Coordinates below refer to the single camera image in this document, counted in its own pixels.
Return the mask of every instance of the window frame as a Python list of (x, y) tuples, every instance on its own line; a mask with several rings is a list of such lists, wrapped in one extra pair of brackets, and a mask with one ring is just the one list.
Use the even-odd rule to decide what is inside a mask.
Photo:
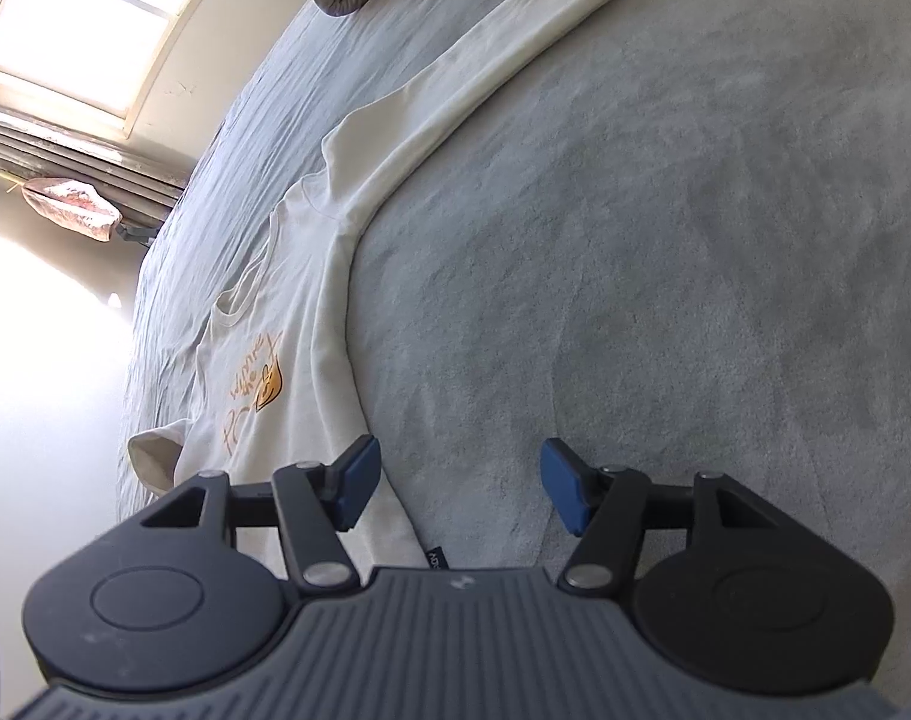
[[(152, 84), (158, 76), (161, 66), (164, 64), (164, 60), (169, 56), (172, 45), (175, 43), (182, 28), (185, 26), (188, 16), (193, 13), (195, 7), (198, 6), (198, 2), (201, 0), (182, 0), (178, 9), (171, 14), (148, 2), (140, 0), (121, 1), (135, 5), (136, 7), (139, 7), (139, 9), (161, 16), (167, 20), (166, 28), (163, 30), (163, 33), (161, 33), (159, 43), (149, 57), (139, 90), (137, 90), (137, 93), (128, 108), (125, 110), (108, 108), (95, 100), (86, 100), (85, 98), (77, 97), (72, 93), (44, 86), (37, 81), (24, 79), (23, 77), (14, 74), (12, 71), (6, 70), (3, 66), (0, 66), (0, 84), (17, 93), (29, 95), (31, 98), (39, 100), (42, 103), (54, 103), (60, 108), (67, 109), (79, 119), (82, 119), (83, 122), (108, 125), (108, 127), (111, 127), (112, 129), (121, 130), (121, 136), (123, 138), (128, 138), (132, 133), (132, 128), (137, 117), (139, 117), (140, 110), (142, 110), (142, 105), (145, 105), (145, 100), (152, 88)], [(6, 0), (0, 0), (0, 11), (5, 2)]]

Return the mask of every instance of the shirt sleeve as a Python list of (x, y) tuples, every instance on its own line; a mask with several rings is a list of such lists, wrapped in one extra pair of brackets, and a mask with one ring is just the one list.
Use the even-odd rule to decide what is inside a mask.
[(191, 419), (177, 419), (164, 427), (137, 433), (128, 440), (129, 463), (152, 493), (165, 495), (174, 485), (175, 466), (193, 426)]

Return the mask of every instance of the white wall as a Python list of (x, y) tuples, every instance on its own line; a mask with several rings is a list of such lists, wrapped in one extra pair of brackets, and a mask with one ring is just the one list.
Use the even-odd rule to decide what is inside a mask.
[(193, 1), (127, 139), (84, 116), (78, 106), (33, 100), (1, 84), (0, 105), (115, 141), (174, 167), (191, 167), (303, 2)]
[(113, 525), (142, 252), (62, 230), (0, 186), (1, 715), (43, 686), (20, 622), (30, 584)]

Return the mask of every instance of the sunlight on wall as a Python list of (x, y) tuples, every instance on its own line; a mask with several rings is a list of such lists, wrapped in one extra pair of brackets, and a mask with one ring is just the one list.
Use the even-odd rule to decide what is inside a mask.
[(22, 600), (113, 525), (131, 332), (121, 313), (0, 238), (1, 712), (43, 686)]

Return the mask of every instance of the orange graphic print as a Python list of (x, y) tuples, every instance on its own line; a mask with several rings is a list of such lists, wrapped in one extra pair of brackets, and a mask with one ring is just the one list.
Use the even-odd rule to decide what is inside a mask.
[(276, 353), (280, 340), (281, 333), (275, 338), (269, 333), (257, 335), (233, 376), (229, 389), (233, 406), (222, 422), (222, 443), (230, 457), (238, 446), (243, 423), (249, 421), (248, 415), (260, 412), (281, 394), (284, 382)]

